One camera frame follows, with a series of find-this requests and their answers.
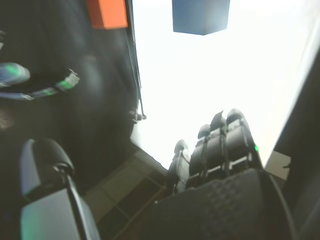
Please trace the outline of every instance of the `dark blue cube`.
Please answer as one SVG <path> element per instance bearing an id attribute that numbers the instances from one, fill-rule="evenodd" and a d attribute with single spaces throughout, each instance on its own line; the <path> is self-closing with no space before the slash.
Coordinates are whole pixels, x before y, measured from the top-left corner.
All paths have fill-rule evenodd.
<path id="1" fill-rule="evenodd" d="M 206 35 L 225 30 L 230 0 L 172 0 L 173 31 Z"/>

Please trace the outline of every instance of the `white table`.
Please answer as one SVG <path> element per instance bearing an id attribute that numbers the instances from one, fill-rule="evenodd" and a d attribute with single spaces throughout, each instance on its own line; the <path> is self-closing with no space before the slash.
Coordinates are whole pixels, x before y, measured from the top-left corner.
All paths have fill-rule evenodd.
<path id="1" fill-rule="evenodd" d="M 133 0 L 148 118 L 132 142 L 168 168 L 178 140 L 192 152 L 202 125 L 238 108 L 265 165 L 320 46 L 320 3 L 232 0 L 227 30 L 206 36 L 173 32 L 171 4 Z"/>

